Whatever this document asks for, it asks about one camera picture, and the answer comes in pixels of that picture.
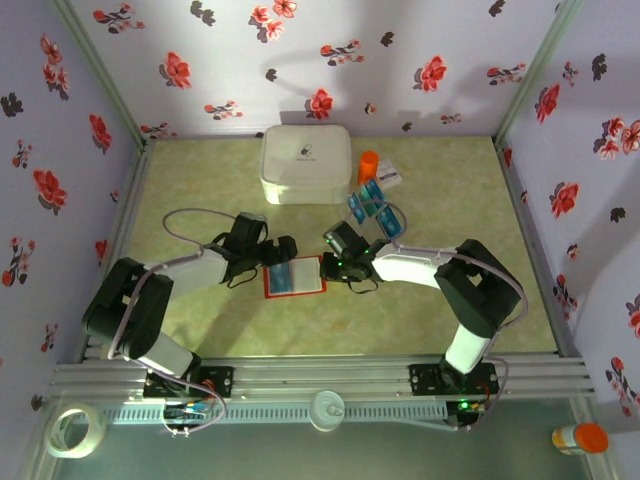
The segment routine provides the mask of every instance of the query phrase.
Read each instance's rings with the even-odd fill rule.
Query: tape roll
[[[73,423],[73,416],[82,413],[88,423],[87,433],[74,447],[67,445],[65,435]],[[93,407],[82,403],[65,405],[51,416],[45,429],[44,442],[47,452],[57,458],[82,458],[93,452],[102,442],[107,431],[107,419]]]

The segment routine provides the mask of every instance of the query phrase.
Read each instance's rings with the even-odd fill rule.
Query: logo
[[[298,162],[315,162],[316,159],[311,157],[311,148],[311,144],[307,143],[304,147],[302,147],[302,150],[300,150],[300,155],[302,155],[302,157],[296,158],[296,160]]]

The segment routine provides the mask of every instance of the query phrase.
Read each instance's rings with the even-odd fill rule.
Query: small box
[[[262,142],[260,180],[269,203],[343,203],[351,184],[351,140],[338,125],[278,125]]]

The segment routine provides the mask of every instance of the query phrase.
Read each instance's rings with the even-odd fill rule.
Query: blue card
[[[269,293],[278,295],[293,292],[291,266],[289,262],[269,267]]]

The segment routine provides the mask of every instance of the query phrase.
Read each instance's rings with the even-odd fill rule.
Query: orange cup
[[[368,182],[372,178],[376,178],[378,171],[378,161],[380,157],[372,150],[367,150],[360,157],[360,170],[358,171],[358,185]]]

